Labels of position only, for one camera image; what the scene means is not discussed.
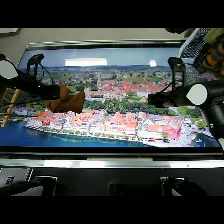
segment blue water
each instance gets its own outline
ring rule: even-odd
[[[149,147],[138,142],[58,135],[24,127],[23,121],[9,121],[0,128],[0,146],[54,147]]]

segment screen bezel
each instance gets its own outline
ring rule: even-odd
[[[184,40],[120,40],[120,41],[62,41],[32,43],[27,46],[26,51],[33,50],[59,50],[59,49],[93,49],[93,48],[154,48],[168,47],[180,48]],[[65,156],[159,156],[160,158],[185,157],[193,159],[196,156],[220,156],[221,148],[159,148],[159,147],[136,147],[136,148],[83,148],[83,147],[13,147],[0,146],[1,155],[13,155],[13,157],[32,157],[48,155],[50,157]]]

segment brown object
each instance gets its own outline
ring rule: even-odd
[[[47,109],[53,113],[65,113],[73,111],[75,113],[82,113],[83,104],[85,101],[85,92],[79,92],[76,95],[70,95],[70,89],[63,84],[57,84],[61,87],[60,99],[46,100]]]

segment patterned fabric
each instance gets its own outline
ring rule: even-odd
[[[194,38],[184,48],[180,57],[181,58],[196,58],[198,57],[201,49],[205,45],[203,40],[204,36],[208,33],[211,28],[200,28],[195,34]]]

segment display screen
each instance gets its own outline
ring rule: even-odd
[[[18,69],[44,54],[37,79],[65,84],[77,94],[85,91],[84,110],[52,113],[44,101],[32,102],[21,92],[5,128],[1,146],[54,147],[206,147],[219,146],[195,107],[156,108],[148,94],[172,81],[169,57],[179,48],[93,48],[26,51]],[[187,83],[213,79],[187,66]]]

